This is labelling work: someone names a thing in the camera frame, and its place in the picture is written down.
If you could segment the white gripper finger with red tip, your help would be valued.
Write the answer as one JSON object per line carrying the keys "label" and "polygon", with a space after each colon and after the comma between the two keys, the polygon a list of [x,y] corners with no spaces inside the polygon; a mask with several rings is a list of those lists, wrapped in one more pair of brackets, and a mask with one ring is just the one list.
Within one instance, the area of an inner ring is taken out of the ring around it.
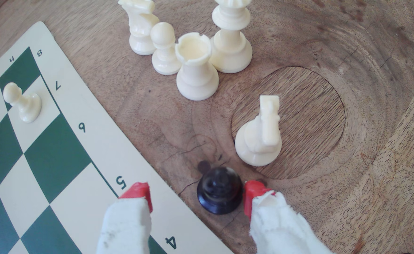
{"label": "white gripper finger with red tip", "polygon": [[108,207],[96,253],[149,254],[152,211],[148,183],[134,183]]}
{"label": "white gripper finger with red tip", "polygon": [[332,254],[281,192],[250,180],[245,182],[243,199],[257,254]]}

